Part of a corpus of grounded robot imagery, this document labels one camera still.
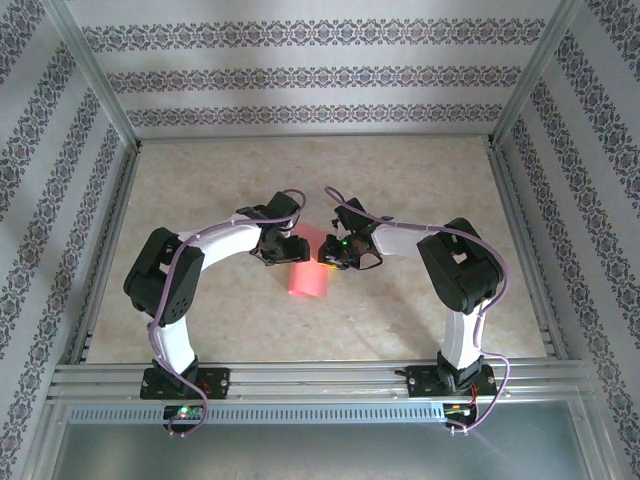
wire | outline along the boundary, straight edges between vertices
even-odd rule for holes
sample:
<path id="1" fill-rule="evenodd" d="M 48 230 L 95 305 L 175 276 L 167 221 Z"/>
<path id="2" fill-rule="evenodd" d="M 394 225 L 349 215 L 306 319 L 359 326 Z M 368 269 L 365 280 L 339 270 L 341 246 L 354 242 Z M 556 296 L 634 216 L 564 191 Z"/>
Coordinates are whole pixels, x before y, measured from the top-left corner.
<path id="1" fill-rule="evenodd" d="M 459 427 L 458 430 L 454 430 L 452 427 L 452 432 L 457 431 L 457 432 L 464 432 L 466 434 L 468 431 L 473 430 L 482 422 L 484 422 L 487 416 L 492 412 L 493 408 L 498 402 L 498 399 L 504 392 L 504 389 L 506 388 L 507 382 L 509 381 L 509 377 L 511 375 L 511 364 L 509 363 L 509 359 L 507 357 L 499 353 L 486 352 L 482 350 L 482 348 L 480 347 L 480 332 L 482 332 L 482 328 L 484 326 L 485 316 L 490 309 L 492 309 L 495 305 L 498 304 L 498 302 L 500 302 L 504 298 L 504 296 L 507 294 L 507 290 L 509 289 L 510 271 L 509 271 L 509 266 L 507 265 L 507 262 L 504 260 L 504 258 L 502 258 L 502 255 L 500 255 L 500 253 L 498 253 L 498 251 L 495 248 L 493 248 L 491 245 L 489 245 L 487 242 L 485 242 L 481 238 L 471 235 L 470 233 L 463 232 L 462 230 L 457 230 L 455 228 L 449 228 L 449 227 L 440 227 L 435 225 L 420 225 L 415 223 L 402 223 L 402 222 L 394 222 L 391 220 L 385 220 L 384 218 L 376 217 L 363 210 L 352 207 L 346 202 L 344 196 L 333 187 L 326 186 L 324 187 L 324 191 L 327 195 L 329 195 L 329 197 L 331 197 L 338 204 L 340 204 L 340 206 L 346 208 L 347 210 L 351 210 L 352 212 L 357 213 L 362 217 L 368 218 L 369 220 L 373 220 L 374 222 L 380 223 L 381 225 L 390 225 L 392 227 L 405 228 L 407 230 L 419 230 L 419 231 L 424 231 L 426 234 L 433 234 L 433 232 L 443 232 L 443 233 L 448 233 L 450 235 L 456 235 L 462 238 L 466 238 L 467 240 L 471 240 L 472 242 L 480 245 L 482 248 L 484 248 L 489 253 L 491 253 L 497 260 L 500 267 L 502 268 L 502 271 L 504 272 L 502 289 L 500 290 L 500 293 L 498 293 L 495 297 L 493 297 L 493 299 L 490 300 L 478 312 L 478 320 L 476 321 L 476 325 L 473 330 L 473 346 L 476 347 L 476 349 L 486 358 L 495 358 L 504 362 L 505 364 L 504 378 L 502 380 L 502 383 L 500 384 L 500 387 L 498 388 L 498 391 L 496 392 L 496 395 L 493 397 L 493 400 L 491 400 L 491 403 L 489 403 L 489 406 L 487 407 L 487 409 L 484 411 L 482 415 L 480 415 L 476 419 L 475 422 L 473 422 L 471 425 L 465 425 L 455 420 L 448 420 L 450 424 L 455 425 L 456 427 Z"/>
<path id="2" fill-rule="evenodd" d="M 194 233 L 189 238 L 187 238 L 187 240 L 182 242 L 182 244 L 180 244 L 180 246 L 176 249 L 176 251 L 175 251 L 175 253 L 173 255 L 173 258 L 171 259 L 171 264 L 169 265 L 169 271 L 167 273 L 167 278 L 164 281 L 164 286 L 162 288 L 162 294 L 160 295 L 160 302 L 158 303 L 158 310 L 156 311 L 156 314 L 155 314 L 155 316 L 153 318 L 153 321 L 151 323 L 149 323 L 149 325 L 147 326 L 147 329 L 148 329 L 148 334 L 149 334 L 149 342 L 151 343 L 151 348 L 153 349 L 153 353 L 156 355 L 156 360 L 157 360 L 158 364 L 162 368 L 167 370 L 175 378 L 177 378 L 178 381 L 180 381 L 182 384 L 186 385 L 188 388 L 190 388 L 191 390 L 196 392 L 202 398 L 202 400 L 204 402 L 204 408 L 203 408 L 203 411 L 202 411 L 202 416 L 200 417 L 200 421 L 196 425 L 194 425 L 192 428 L 187 430 L 186 432 L 181 432 L 180 433 L 180 437 L 182 437 L 182 438 L 186 437 L 187 435 L 191 435 L 193 432 L 198 430 L 204 424 L 204 422 L 205 422 L 205 420 L 207 418 L 207 412 L 209 411 L 209 399 L 207 398 L 207 395 L 202 391 L 202 389 L 200 389 L 198 386 L 196 386 L 193 383 L 191 383 L 186 378 L 182 377 L 178 372 L 176 372 L 173 369 L 173 367 L 171 367 L 169 362 L 167 362 L 163 358 L 162 349 L 160 348 L 160 345 L 159 345 L 158 339 L 157 339 L 158 329 L 160 328 L 160 320 L 162 319 L 162 315 L 164 313 L 164 309 L 165 309 L 165 307 L 167 305 L 167 300 L 169 298 L 169 291 L 171 289 L 171 282 L 173 281 L 173 276 L 175 275 L 175 270 L 176 270 L 176 265 L 178 264 L 178 259 L 180 258 L 180 255 L 182 255 L 182 252 L 184 252 L 186 250 L 186 248 L 190 244 L 192 244 L 196 240 L 200 240 L 203 237 L 207 237 L 208 235 L 211 235 L 212 233 L 215 233 L 215 232 L 217 232 L 219 230 L 222 230 L 223 228 L 228 228 L 228 227 L 231 227 L 231 226 L 234 226 L 234 225 L 273 225 L 273 224 L 276 224 L 276 223 L 297 221 L 297 219 L 300 217 L 300 214 L 302 213 L 302 211 L 304 210 L 304 208 L 307 205 L 307 197 L 303 192 L 301 192 L 300 190 L 297 190 L 295 188 L 290 188 L 290 189 L 287 189 L 287 190 L 283 190 L 283 193 L 296 193 L 296 194 L 300 195 L 300 197 L 302 198 L 300 207 L 298 208 L 298 210 L 296 210 L 295 213 L 293 213 L 291 215 L 288 215 L 286 217 L 281 217 L 281 218 L 259 219 L 259 220 L 251 220 L 251 219 L 247 219 L 247 220 L 232 220 L 232 221 L 227 221 L 227 222 L 223 222 L 223 223 L 218 223 L 216 225 L 211 225 L 209 227 L 206 227 L 206 228 Z M 170 436 L 173 436 L 175 434 L 174 430 L 171 428 L 171 426 L 173 424 L 173 421 L 174 421 L 174 418 L 172 417 L 169 420 L 169 424 L 168 424 L 168 428 L 167 428 L 168 431 L 169 431 L 169 435 Z"/>

marble floor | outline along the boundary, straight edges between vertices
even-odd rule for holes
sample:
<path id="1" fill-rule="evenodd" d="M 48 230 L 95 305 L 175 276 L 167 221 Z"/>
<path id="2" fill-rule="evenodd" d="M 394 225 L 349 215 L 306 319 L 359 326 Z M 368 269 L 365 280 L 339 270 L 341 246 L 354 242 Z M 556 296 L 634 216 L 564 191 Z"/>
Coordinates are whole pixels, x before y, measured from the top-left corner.
<path id="1" fill-rule="evenodd" d="M 512 269 L 483 347 L 511 357 L 545 350 L 498 192 L 478 138 L 324 137 L 144 145 L 88 362 L 147 363 L 147 317 L 122 290 L 152 230 L 187 231 L 267 202 L 285 188 L 309 200 L 304 223 L 326 230 L 332 185 L 377 215 L 443 224 L 466 217 Z M 201 361 L 435 358 L 445 308 L 422 263 L 387 257 L 368 272 L 331 271 L 326 298 L 288 294 L 289 266 L 235 255 L 201 277 L 188 314 Z"/>

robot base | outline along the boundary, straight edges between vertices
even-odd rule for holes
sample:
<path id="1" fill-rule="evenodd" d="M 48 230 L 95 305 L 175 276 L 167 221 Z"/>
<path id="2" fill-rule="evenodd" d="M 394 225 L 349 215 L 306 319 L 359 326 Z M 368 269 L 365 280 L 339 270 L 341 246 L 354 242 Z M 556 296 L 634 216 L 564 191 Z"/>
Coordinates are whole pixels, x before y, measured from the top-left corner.
<path id="1" fill-rule="evenodd" d="M 180 383 L 173 375 L 155 361 L 142 377 L 140 398 L 142 400 L 201 400 L 200 395 Z M 195 384 L 209 400 L 225 400 L 229 391 L 228 368 L 198 368 L 197 359 L 182 376 Z"/>
<path id="2" fill-rule="evenodd" d="M 473 384 L 478 387 L 478 395 L 495 396 L 498 391 L 493 369 L 489 365 L 482 365 L 480 372 L 472 381 L 456 392 L 451 392 L 442 383 L 439 372 L 440 367 L 436 365 L 412 365 L 397 373 L 406 376 L 410 398 L 450 397 L 452 394 L 471 396 L 471 386 Z"/>

mounting plate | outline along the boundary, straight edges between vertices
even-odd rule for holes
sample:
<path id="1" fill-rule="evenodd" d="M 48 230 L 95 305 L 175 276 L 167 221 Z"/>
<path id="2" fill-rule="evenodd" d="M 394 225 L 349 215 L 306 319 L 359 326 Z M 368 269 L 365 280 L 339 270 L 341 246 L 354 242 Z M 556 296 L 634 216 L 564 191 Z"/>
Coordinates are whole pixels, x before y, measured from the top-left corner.
<path id="1" fill-rule="evenodd" d="M 198 368 L 195 384 L 207 395 L 209 400 L 226 400 L 229 391 L 228 368 Z M 193 390 L 182 394 L 173 385 L 158 373 L 156 368 L 147 368 L 142 377 L 140 387 L 140 398 L 142 400 L 198 400 L 198 395 Z"/>
<path id="2" fill-rule="evenodd" d="M 436 365 L 411 365 L 405 368 L 402 375 L 406 376 L 410 398 L 451 396 L 451 392 L 445 389 L 438 378 Z M 474 383 L 478 387 L 478 395 L 495 395 L 498 392 L 493 369 L 489 365 L 482 366 Z M 460 392 L 459 395 L 471 396 L 471 387 Z"/>

patterned wallpaper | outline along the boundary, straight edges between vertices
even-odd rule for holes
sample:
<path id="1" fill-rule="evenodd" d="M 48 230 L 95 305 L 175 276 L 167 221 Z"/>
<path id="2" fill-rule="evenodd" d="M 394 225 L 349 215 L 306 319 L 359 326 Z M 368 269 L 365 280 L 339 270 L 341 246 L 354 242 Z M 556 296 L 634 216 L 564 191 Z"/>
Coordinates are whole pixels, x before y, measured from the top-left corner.
<path id="1" fill-rule="evenodd" d="M 558 0 L 152 3 L 68 4 L 142 138 L 490 133 Z"/>
<path id="2" fill-rule="evenodd" d="M 624 478 L 640 478 L 639 31 L 633 2 L 585 2 L 502 146 Z"/>
<path id="3" fill-rule="evenodd" d="M 124 146 L 40 3 L 0 12 L 0 479 L 12 479 L 86 307 Z"/>

